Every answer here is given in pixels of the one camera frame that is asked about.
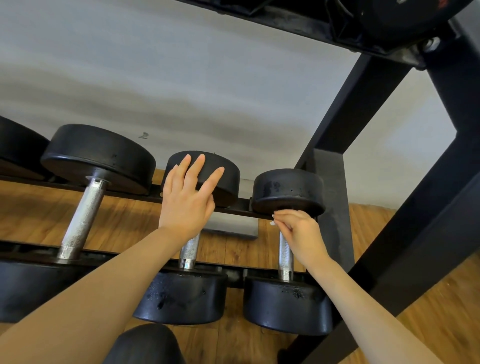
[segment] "black metal rack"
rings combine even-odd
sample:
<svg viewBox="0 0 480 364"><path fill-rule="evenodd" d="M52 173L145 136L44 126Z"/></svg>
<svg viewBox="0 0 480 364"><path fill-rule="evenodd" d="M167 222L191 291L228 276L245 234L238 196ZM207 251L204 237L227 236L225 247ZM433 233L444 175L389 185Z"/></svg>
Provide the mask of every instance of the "black metal rack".
<svg viewBox="0 0 480 364"><path fill-rule="evenodd" d="M465 11L428 33L428 38L400 48L372 45L364 38L338 36L328 19L321 19L322 14L315 18L307 15L319 11L314 5L287 9L265 1L261 8L239 8L214 0L183 2L362 53L296 168L318 173L324 179L325 204L329 209L318 223L329 254L389 312L398 315L478 249L479 2L474 1ZM354 264L342 154L411 67L426 69L429 73L456 128L456 137ZM58 179L41 182L1 176L0 179L76 191L84 189ZM146 196L114 192L107 195L161 203L159 188L153 185ZM271 219L254 213L248 199L240 199L234 206L217 211ZM16 243L6 244L8 249L16 246ZM231 269L232 275L244 269L224 268ZM338 312L334 312L334 330L329 335L298 336L279 362L335 364L356 348L347 326Z"/></svg>

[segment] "metal handle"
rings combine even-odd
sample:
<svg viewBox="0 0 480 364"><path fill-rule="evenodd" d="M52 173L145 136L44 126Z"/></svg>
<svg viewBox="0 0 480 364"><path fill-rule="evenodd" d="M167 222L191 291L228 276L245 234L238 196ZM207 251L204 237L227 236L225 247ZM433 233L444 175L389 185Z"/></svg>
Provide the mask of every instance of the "metal handle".
<svg viewBox="0 0 480 364"><path fill-rule="evenodd" d="M282 233L278 247L278 278L284 281L293 280L293 253Z"/></svg>
<svg viewBox="0 0 480 364"><path fill-rule="evenodd" d="M200 240L200 234L193 239L187 241L187 243L180 250L179 267L184 269L193 269L195 261L197 259L198 242Z"/></svg>
<svg viewBox="0 0 480 364"><path fill-rule="evenodd" d="M87 240L108 182L91 178L77 206L57 254L58 259L77 259Z"/></svg>

